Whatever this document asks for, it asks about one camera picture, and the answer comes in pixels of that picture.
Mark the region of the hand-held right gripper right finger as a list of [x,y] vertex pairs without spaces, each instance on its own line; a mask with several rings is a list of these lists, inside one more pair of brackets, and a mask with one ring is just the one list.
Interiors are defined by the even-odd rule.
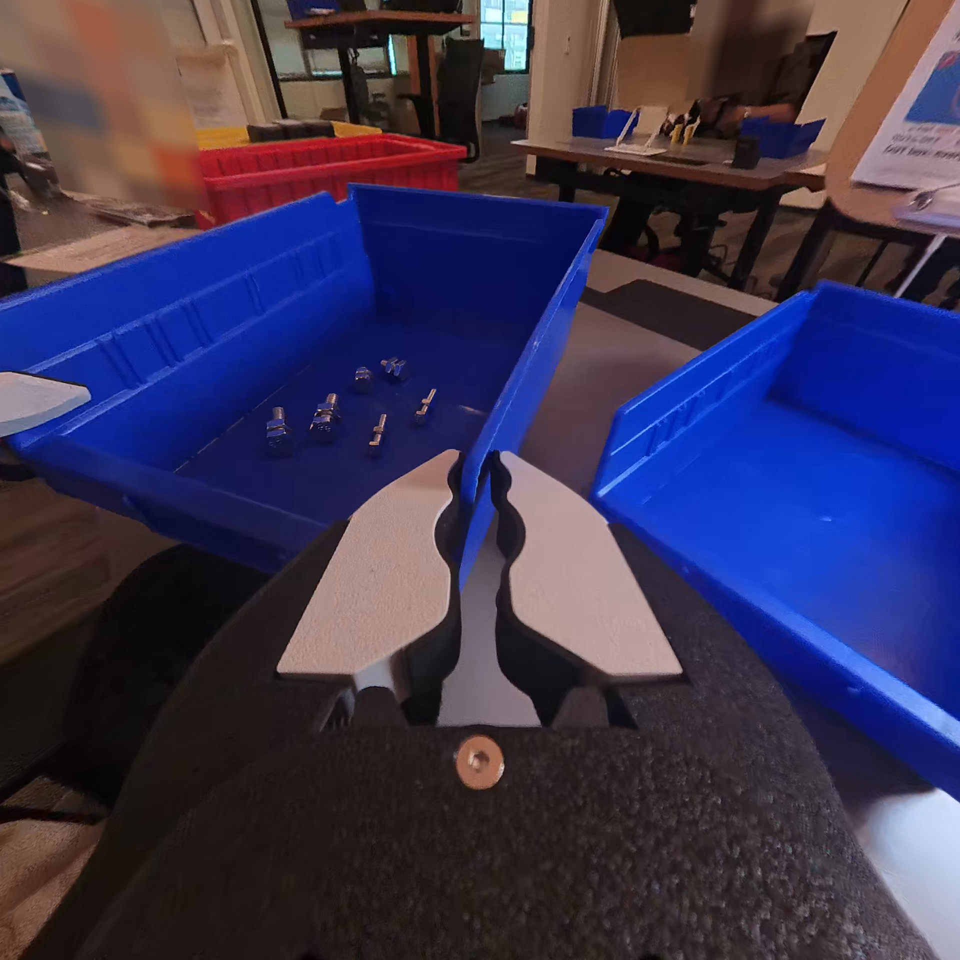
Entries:
[[492,456],[503,557],[496,654],[525,694],[672,681],[683,667],[613,530],[520,456]]

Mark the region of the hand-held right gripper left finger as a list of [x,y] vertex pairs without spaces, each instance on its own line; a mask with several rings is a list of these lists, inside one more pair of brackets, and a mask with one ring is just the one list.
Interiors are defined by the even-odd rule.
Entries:
[[442,689],[460,654],[459,501],[444,450],[354,511],[278,661],[285,679],[390,689],[400,702]]

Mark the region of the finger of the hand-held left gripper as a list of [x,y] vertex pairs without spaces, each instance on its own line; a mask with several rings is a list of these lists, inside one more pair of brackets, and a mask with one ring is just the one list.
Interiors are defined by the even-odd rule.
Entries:
[[44,376],[1,372],[1,438],[46,424],[91,401],[80,384]]

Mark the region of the blue plastic bin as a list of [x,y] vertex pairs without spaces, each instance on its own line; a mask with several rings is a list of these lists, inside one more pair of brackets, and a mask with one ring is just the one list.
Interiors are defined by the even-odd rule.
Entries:
[[622,405],[590,499],[958,798],[958,313],[796,294]]
[[808,150],[819,137],[826,119],[805,124],[774,122],[769,117],[750,117],[741,122],[740,136],[757,141],[762,159],[787,160]]
[[[361,184],[9,297],[2,371],[91,394],[9,444],[57,492],[268,574],[457,450],[463,584],[494,518],[484,462],[520,451],[606,219],[603,206]],[[384,376],[391,357],[409,361],[406,381]],[[362,366],[371,393],[353,390]],[[329,393],[341,434],[310,444]],[[290,457],[266,451],[274,406]]]
[[605,104],[572,110],[573,138],[617,140],[630,137],[639,122],[637,110],[610,108]]

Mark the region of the light wooden board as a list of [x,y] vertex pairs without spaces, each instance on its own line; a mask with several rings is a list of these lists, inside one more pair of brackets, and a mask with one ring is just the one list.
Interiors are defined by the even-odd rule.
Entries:
[[195,227],[122,226],[68,243],[24,251],[5,258],[4,263],[26,271],[76,276],[200,233]]

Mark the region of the black wrist rest pad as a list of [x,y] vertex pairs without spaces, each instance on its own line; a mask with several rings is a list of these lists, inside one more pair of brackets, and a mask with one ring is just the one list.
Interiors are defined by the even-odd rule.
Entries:
[[189,667],[272,578],[186,544],[140,563],[100,608],[54,744],[2,779],[2,801],[45,777],[113,807]]

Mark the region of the yellow plastic bin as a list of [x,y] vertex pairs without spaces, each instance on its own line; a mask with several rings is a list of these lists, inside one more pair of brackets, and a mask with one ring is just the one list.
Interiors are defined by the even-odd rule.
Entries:
[[[383,134],[383,131],[377,126],[327,119],[315,121],[283,120],[278,121],[277,125],[280,128],[280,140],[287,138],[288,133],[293,135],[293,139],[363,138],[379,137]],[[198,148],[202,151],[246,147],[252,143],[246,126],[197,128],[196,138]]]

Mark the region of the red plastic bin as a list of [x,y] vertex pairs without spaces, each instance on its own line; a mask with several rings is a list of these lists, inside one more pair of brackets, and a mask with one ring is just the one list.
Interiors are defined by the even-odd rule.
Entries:
[[203,150],[206,200],[195,219],[208,230],[320,193],[341,202],[352,185],[456,191],[467,154],[462,145],[392,133]]

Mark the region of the wooden office desk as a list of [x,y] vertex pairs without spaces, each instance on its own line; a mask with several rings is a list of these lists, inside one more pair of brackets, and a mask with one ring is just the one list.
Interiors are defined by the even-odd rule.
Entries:
[[733,163],[733,142],[719,139],[695,138],[677,148],[660,139],[648,154],[614,150],[606,141],[584,137],[520,139],[510,147],[534,159],[533,178],[557,186],[561,202],[574,203],[580,192],[617,199],[599,250],[624,257],[655,212],[677,214],[686,226],[680,236],[679,271],[691,278],[708,270],[723,217],[752,213],[731,272],[709,269],[740,292],[747,287],[782,198],[802,188],[820,192],[826,184],[826,156],[818,150],[787,159],[762,158],[755,167],[740,169]]

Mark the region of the wooden standing desk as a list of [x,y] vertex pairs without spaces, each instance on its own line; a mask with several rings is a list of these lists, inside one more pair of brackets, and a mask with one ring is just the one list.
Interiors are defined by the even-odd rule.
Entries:
[[475,16],[460,11],[420,9],[365,9],[328,11],[305,18],[286,20],[284,27],[298,34],[305,52],[333,49],[337,52],[341,85],[348,120],[360,122],[359,100],[354,84],[354,62],[351,52],[383,44],[390,37],[414,41],[414,66],[418,92],[414,95],[419,134],[429,140],[438,139],[439,106],[436,55],[433,38],[475,25]]

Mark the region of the white document stand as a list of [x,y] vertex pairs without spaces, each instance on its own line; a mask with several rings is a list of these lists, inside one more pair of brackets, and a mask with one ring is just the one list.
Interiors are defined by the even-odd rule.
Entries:
[[956,186],[915,191],[859,184],[851,177],[953,3],[906,4],[825,165],[826,198],[847,220],[931,238],[918,264],[899,285],[898,296],[949,238],[958,239],[959,180]]

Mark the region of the black office chair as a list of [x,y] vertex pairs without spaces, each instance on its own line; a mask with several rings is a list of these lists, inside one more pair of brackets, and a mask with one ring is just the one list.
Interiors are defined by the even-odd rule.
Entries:
[[438,66],[438,138],[466,150],[464,163],[479,160],[479,96],[484,45],[477,39],[450,38]]

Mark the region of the black computer monitor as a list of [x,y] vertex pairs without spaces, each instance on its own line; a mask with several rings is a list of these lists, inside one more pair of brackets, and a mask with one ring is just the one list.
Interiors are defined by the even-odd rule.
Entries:
[[695,1],[611,1],[620,38],[683,36],[690,32]]

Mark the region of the printed instruction sheet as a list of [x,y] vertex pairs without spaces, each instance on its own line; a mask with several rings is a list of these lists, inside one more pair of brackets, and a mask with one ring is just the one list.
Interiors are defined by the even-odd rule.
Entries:
[[958,2],[942,18],[851,180],[915,191],[958,185]]

